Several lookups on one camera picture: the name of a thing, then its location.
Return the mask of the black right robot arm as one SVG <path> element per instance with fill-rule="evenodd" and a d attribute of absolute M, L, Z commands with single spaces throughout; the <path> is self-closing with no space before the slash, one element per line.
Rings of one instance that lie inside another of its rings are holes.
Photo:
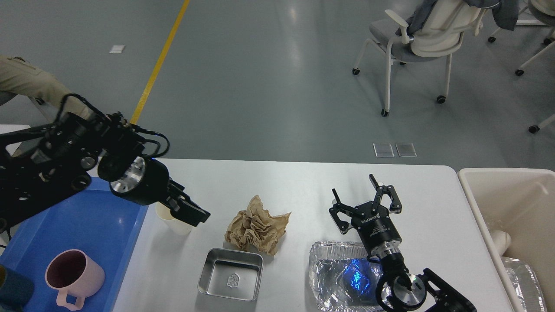
<path fill-rule="evenodd" d="M 367 261 L 380 265 L 377 304 L 387 312 L 408 312 L 418 310 L 427 296 L 432 296 L 431 312 L 475 312 L 468 298 L 429 268 L 422 274 L 410 273 L 399 248 L 402 238 L 390 218 L 391 213 L 401 213 L 401 200 L 394 186 L 380 185 L 372 174 L 369 180 L 376 192 L 373 200 L 351 207 L 342 203 L 333 189 L 335 200 L 329 213 L 342 234 L 356 229 Z"/>

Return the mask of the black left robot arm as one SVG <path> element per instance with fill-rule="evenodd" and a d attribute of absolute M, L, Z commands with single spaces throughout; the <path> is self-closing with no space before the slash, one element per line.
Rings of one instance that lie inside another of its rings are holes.
<path fill-rule="evenodd" d="M 53 123 L 1 135 L 1 231 L 45 211 L 87 189 L 89 171 L 109 183 L 111 193 L 139 205 L 161 203 L 172 217 L 196 227 L 210 213 L 194 203 L 184 186 L 174 181 L 158 160 L 157 136 L 127 121 L 121 113 L 106 115 L 78 94 L 62 98 L 64 107 L 75 98 L 92 110 L 82 118 L 59 109 Z"/>

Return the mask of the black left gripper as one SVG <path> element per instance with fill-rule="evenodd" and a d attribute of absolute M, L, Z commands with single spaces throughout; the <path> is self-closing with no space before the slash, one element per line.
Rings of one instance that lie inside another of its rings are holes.
<path fill-rule="evenodd" d="M 139 205 L 167 202 L 173 218 L 193 227 L 211 215 L 183 193 L 185 187 L 175 182 L 168 168 L 155 158 L 135 158 L 123 176 L 109 184 L 114 195 Z"/>

